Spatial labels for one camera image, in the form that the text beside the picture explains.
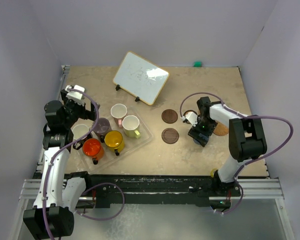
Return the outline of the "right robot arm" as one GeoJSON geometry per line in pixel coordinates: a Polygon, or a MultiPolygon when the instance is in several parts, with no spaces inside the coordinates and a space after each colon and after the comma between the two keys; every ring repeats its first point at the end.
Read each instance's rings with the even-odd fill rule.
{"type": "Polygon", "coordinates": [[[190,123],[188,135],[205,147],[218,124],[229,130],[228,145],[230,156],[223,166],[216,171],[218,180],[212,183],[212,190],[218,196],[229,191],[229,183],[234,182],[236,173],[248,160],[255,160],[267,152],[267,143],[260,119],[239,115],[221,101],[210,101],[202,97],[197,101],[199,113],[183,114],[183,122],[190,123]]]}

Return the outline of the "woven rattan coaster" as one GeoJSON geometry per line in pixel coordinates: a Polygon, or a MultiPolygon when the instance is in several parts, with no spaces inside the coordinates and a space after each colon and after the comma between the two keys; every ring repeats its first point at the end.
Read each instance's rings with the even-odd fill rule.
{"type": "Polygon", "coordinates": [[[229,133],[229,129],[222,123],[216,122],[217,125],[213,131],[213,134],[217,136],[226,136],[229,133]]]}

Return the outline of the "pink cup white inside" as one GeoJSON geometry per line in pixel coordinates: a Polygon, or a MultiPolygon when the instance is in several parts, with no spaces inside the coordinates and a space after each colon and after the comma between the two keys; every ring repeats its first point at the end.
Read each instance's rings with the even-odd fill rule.
{"type": "Polygon", "coordinates": [[[111,116],[113,117],[116,125],[122,128],[122,121],[127,115],[127,107],[124,104],[118,103],[110,109],[111,116]]]}

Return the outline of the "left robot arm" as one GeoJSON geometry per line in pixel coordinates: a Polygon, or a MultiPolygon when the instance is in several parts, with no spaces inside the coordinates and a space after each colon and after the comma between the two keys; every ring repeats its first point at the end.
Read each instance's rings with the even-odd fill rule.
{"type": "Polygon", "coordinates": [[[74,137],[71,130],[78,119],[97,123],[99,105],[90,101],[87,110],[85,88],[68,85],[61,90],[61,100],[44,106],[46,124],[43,128],[43,172],[32,209],[25,210],[23,222],[34,239],[56,239],[70,236],[74,229],[75,207],[80,196],[91,194],[93,184],[88,173],[74,174],[64,180],[71,149],[88,134],[74,137]]]}

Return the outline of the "orange black-rimmed coaster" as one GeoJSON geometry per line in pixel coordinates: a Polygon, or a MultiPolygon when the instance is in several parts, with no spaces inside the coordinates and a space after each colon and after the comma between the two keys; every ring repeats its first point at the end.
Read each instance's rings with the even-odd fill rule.
{"type": "Polygon", "coordinates": [[[188,113],[195,113],[195,114],[197,114],[194,110],[190,109],[190,110],[186,110],[186,111],[183,113],[183,116],[185,117],[186,114],[188,114],[188,113]]]}

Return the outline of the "dark brown wooden coaster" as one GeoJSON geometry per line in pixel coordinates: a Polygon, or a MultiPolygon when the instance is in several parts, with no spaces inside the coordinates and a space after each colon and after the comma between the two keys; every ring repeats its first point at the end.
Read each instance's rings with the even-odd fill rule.
{"type": "Polygon", "coordinates": [[[178,119],[178,114],[173,109],[166,109],[161,114],[162,120],[167,124],[175,123],[178,119]]]}

